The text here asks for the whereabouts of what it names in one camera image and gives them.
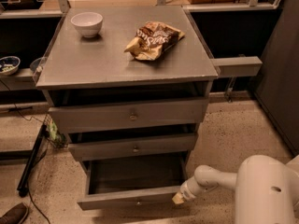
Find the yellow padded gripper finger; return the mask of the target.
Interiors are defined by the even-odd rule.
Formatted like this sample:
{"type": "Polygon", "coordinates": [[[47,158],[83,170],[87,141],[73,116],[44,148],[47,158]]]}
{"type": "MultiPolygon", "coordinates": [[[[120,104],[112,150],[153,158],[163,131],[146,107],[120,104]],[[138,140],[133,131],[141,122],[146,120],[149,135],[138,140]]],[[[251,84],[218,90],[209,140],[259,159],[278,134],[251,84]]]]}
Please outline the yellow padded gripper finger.
{"type": "Polygon", "coordinates": [[[180,192],[177,192],[173,198],[172,201],[174,204],[182,204],[185,202],[183,195],[180,192]]]}

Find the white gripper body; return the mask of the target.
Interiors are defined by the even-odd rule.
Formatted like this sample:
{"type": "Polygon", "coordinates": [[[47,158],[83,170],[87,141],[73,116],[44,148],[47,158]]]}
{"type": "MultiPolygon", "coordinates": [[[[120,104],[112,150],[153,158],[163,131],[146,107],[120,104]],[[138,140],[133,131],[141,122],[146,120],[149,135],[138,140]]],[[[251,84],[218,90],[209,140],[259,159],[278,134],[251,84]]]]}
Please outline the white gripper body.
{"type": "Polygon", "coordinates": [[[180,193],[184,201],[191,201],[203,192],[203,188],[197,183],[194,177],[186,180],[180,187],[180,193]]]}

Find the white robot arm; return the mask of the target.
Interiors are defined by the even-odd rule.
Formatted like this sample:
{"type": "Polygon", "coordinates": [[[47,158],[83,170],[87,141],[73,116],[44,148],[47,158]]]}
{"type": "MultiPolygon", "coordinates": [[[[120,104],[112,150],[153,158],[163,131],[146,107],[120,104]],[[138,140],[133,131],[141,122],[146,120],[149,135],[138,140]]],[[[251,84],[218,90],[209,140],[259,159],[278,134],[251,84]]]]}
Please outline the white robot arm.
{"type": "Polygon", "coordinates": [[[185,203],[218,187],[235,193],[235,224],[295,224],[299,215],[299,156],[284,164],[265,155],[246,158],[235,173],[198,166],[173,197],[185,203]]]}

